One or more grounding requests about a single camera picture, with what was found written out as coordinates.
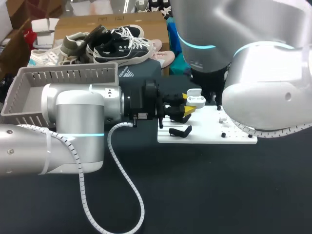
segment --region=pink shoe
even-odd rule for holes
[[[154,51],[154,54],[151,57],[151,59],[160,62],[161,68],[168,67],[175,60],[175,58],[175,54],[172,51]]]
[[[162,48],[162,41],[158,39],[152,40],[152,43],[154,47],[156,48],[156,51],[158,52]]]

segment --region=black table surface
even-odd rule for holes
[[[159,82],[168,93],[194,87],[185,77]],[[146,209],[138,233],[310,234],[311,133],[256,145],[174,145],[157,142],[156,121],[118,129],[113,148]],[[103,167],[85,182],[98,224],[113,233],[137,224],[138,200],[107,148]],[[26,175],[0,179],[0,233],[97,231],[84,214],[77,175]]]

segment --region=black clip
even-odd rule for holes
[[[170,136],[186,138],[192,131],[192,126],[188,126],[188,128],[183,132],[175,128],[170,128],[169,133]]]
[[[191,116],[192,116],[192,115],[188,115],[188,116],[186,116],[186,117],[184,117],[184,118],[177,118],[177,117],[175,117],[175,116],[170,116],[170,120],[173,120],[174,122],[177,122],[177,123],[186,124],[187,121],[189,121],[189,119],[190,119]]]

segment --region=white robotic arm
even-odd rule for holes
[[[301,129],[312,123],[307,1],[172,0],[172,5],[184,57],[207,100],[215,92],[217,105],[242,126]],[[190,9],[196,14],[188,14]]]

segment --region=gray plastic basket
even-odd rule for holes
[[[23,67],[15,77],[1,115],[5,123],[54,127],[41,112],[41,94],[49,83],[118,85],[117,63]]]

